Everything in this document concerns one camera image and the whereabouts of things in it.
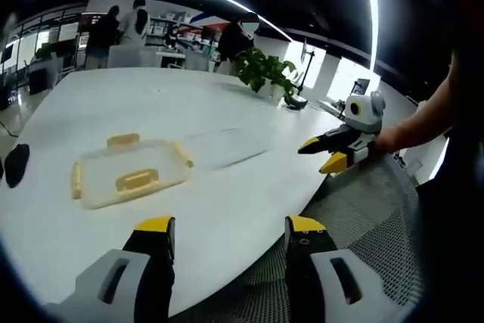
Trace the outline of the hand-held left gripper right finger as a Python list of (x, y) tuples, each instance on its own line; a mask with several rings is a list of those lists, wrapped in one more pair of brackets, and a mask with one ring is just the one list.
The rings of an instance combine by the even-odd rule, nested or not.
[(339, 250), (320, 222), (285, 218), (285, 283), (291, 322), (399, 322), (383, 280), (351, 250)]

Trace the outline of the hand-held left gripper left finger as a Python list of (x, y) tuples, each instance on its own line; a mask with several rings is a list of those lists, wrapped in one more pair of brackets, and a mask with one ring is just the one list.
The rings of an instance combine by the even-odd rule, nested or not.
[(56, 322), (167, 322), (174, 260), (175, 218), (147, 219), (122, 249), (81, 272), (71, 295), (45, 310)]

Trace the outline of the person's right hand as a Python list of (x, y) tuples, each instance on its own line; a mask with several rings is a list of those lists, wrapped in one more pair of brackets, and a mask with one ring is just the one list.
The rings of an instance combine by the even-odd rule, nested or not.
[(405, 136), (400, 126), (382, 129), (374, 139), (375, 149), (381, 153), (393, 154), (405, 146)]

